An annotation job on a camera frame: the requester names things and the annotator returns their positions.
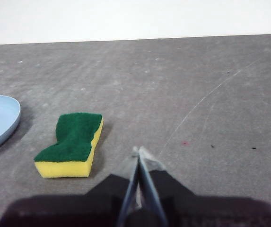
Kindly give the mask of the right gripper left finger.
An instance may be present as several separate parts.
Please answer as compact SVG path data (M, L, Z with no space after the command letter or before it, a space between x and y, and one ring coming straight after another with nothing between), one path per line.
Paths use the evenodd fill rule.
M124 225L137 186L138 158L139 149L133 147L131 154L86 194L92 205L87 216L90 227Z

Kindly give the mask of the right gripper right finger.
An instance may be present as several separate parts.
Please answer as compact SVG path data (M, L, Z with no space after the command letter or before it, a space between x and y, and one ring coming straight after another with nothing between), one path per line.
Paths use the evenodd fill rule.
M165 165L144 146L139 149L140 185L144 201L160 218L161 225L172 227L176 223L175 199L195 194L172 177Z

